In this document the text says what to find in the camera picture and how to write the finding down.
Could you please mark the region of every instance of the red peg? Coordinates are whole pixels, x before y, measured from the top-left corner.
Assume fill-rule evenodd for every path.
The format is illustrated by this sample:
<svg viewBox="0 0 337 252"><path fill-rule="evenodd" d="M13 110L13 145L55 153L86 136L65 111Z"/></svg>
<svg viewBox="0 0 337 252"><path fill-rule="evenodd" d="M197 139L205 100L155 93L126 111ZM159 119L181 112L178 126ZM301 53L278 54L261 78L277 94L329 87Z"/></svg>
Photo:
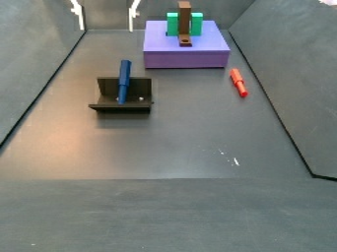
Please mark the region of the red peg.
<svg viewBox="0 0 337 252"><path fill-rule="evenodd" d="M241 74L239 74L239 71L238 71L237 68L233 68L230 70L230 77L231 77L234 86L237 86L239 96L246 97L247 96L247 90L245 88L245 81L243 81L243 79L241 77Z"/></svg>

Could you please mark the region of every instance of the green block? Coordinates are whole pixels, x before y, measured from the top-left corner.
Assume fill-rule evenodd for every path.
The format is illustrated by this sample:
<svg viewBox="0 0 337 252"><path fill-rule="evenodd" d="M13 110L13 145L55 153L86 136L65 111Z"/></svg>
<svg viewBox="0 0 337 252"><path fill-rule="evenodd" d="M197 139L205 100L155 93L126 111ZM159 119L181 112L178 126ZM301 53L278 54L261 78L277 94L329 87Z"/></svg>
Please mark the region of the green block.
<svg viewBox="0 0 337 252"><path fill-rule="evenodd" d="M191 15L190 35L202 35L203 29L203 13L193 13Z"/></svg>
<svg viewBox="0 0 337 252"><path fill-rule="evenodd" d="M178 35L178 13L167 13L166 35Z"/></svg>

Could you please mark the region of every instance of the purple platform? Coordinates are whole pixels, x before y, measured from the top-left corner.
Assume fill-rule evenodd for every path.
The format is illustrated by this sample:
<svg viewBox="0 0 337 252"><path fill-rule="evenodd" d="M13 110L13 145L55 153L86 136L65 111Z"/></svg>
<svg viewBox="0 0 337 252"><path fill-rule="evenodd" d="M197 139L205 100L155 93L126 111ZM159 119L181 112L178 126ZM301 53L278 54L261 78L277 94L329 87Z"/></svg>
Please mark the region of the purple platform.
<svg viewBox="0 0 337 252"><path fill-rule="evenodd" d="M203 34L191 41L193 47L181 47L178 37L166 36L166 21L147 21L144 68L223 68L230 49L214 21L203 21Z"/></svg>

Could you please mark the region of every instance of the black holder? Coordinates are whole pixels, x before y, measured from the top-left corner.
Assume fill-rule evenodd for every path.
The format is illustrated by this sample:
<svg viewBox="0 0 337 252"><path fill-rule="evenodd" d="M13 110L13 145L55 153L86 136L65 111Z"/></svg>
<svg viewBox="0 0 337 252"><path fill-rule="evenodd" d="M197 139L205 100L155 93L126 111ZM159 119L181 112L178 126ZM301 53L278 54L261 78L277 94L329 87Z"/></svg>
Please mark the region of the black holder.
<svg viewBox="0 0 337 252"><path fill-rule="evenodd" d="M100 88L100 98L98 104L88 106L96 111L111 112L150 112L152 104L151 79L130 77L130 86L127 88L126 103L119 104L119 78L98 78Z"/></svg>

